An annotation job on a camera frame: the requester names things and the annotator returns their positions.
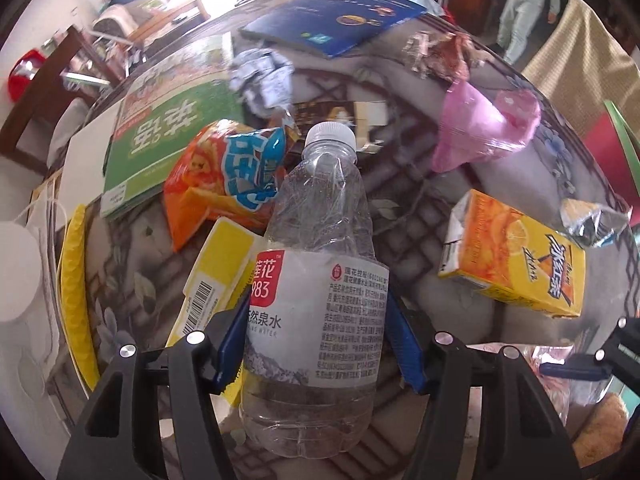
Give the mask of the sofa with wooden frame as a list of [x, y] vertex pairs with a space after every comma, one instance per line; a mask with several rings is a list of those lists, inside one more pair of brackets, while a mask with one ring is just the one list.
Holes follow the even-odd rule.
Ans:
[[201, 0], [103, 0], [91, 29], [103, 36], [140, 44], [193, 14], [200, 18], [199, 23], [210, 18]]

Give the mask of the orange snack chip bag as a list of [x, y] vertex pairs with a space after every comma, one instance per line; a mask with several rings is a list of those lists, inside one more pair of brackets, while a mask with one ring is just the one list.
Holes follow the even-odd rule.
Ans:
[[164, 184], [172, 249], [178, 252], [204, 222], [220, 217], [249, 230], [265, 229], [286, 176], [285, 156], [298, 140], [289, 114], [265, 129], [231, 119], [205, 126]]

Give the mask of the green textbook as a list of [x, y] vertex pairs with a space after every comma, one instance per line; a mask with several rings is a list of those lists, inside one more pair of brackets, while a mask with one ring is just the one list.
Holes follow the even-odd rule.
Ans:
[[105, 157], [100, 215], [113, 219], [163, 189], [172, 167], [201, 128], [242, 122], [230, 88], [232, 35], [188, 44], [138, 77], [122, 100]]

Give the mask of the yellow cardboard medicine box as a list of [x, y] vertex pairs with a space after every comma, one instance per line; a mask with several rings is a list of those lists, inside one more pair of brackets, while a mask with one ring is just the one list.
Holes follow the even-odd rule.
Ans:
[[221, 373], [216, 384], [232, 407], [240, 404], [248, 295], [254, 265], [264, 240], [228, 218], [210, 230], [183, 286], [183, 303], [166, 344], [175, 344], [194, 330], [204, 330], [218, 313], [230, 310], [231, 324], [222, 330]]

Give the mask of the blue picture book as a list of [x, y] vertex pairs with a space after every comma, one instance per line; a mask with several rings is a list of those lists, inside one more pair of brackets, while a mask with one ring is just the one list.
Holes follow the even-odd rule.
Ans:
[[336, 58], [425, 13], [410, 0], [294, 0], [248, 23], [242, 34]]

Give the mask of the beige checkered cloth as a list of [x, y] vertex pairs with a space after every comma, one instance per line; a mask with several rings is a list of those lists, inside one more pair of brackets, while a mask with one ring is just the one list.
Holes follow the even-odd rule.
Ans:
[[567, 0], [551, 36], [523, 70], [572, 126], [586, 136], [614, 102], [634, 134], [639, 133], [639, 69], [584, 0]]

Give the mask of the yellow iced tea carton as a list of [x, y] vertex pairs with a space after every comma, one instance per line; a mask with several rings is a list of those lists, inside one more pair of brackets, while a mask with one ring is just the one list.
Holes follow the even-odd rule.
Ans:
[[477, 190], [452, 208], [438, 269], [505, 304], [582, 314], [586, 253], [563, 234]]

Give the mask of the red bin green rim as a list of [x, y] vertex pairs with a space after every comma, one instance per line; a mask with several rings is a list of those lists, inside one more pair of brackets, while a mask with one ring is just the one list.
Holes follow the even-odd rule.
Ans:
[[631, 226], [639, 224], [639, 140], [611, 100], [585, 137], [591, 155], [608, 178], [615, 193], [631, 209]]

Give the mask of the dark chocolate box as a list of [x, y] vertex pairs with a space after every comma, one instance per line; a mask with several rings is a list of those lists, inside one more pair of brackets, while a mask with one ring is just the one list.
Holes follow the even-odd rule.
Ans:
[[294, 119], [303, 138], [319, 122], [340, 122], [355, 133], [358, 152], [374, 154], [383, 142], [373, 133], [390, 123], [390, 113], [384, 101], [308, 101], [294, 104]]

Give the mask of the light blue plastic bag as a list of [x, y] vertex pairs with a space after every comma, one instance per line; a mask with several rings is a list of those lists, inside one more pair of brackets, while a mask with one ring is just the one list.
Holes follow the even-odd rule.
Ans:
[[445, 10], [437, 0], [409, 0], [419, 6], [423, 6], [428, 14], [445, 16]]

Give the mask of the clear plastic water bottle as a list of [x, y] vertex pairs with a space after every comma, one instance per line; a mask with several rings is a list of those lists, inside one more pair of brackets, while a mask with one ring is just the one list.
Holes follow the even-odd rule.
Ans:
[[309, 129], [255, 262], [240, 416], [287, 458], [346, 452], [372, 416], [390, 272], [375, 257], [356, 149], [340, 122]]

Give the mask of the silver foil wrapper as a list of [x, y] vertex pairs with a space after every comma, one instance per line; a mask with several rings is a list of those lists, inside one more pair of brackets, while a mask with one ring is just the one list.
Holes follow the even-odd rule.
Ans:
[[564, 198], [560, 218], [564, 232], [582, 248], [614, 243], [628, 228], [632, 209], [618, 211], [602, 204]]

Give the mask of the white blue paper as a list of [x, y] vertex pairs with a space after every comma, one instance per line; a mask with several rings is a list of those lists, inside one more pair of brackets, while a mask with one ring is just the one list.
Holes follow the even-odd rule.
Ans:
[[230, 88], [242, 96], [255, 116], [267, 119], [292, 104], [294, 70], [294, 65], [276, 50], [248, 49], [229, 66]]

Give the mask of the brown red wrapper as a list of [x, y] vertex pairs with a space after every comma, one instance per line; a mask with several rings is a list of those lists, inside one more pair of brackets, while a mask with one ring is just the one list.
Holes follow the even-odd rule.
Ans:
[[491, 54], [477, 49], [465, 32], [421, 30], [407, 40], [402, 54], [422, 78], [434, 76], [448, 82], [468, 81], [472, 68], [491, 60]]

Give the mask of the pink plastic bag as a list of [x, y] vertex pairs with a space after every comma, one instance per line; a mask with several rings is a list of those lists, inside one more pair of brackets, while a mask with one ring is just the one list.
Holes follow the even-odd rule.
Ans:
[[501, 90], [490, 100], [472, 84], [457, 81], [442, 104], [432, 170], [442, 174], [524, 150], [540, 120], [539, 101], [529, 90]]

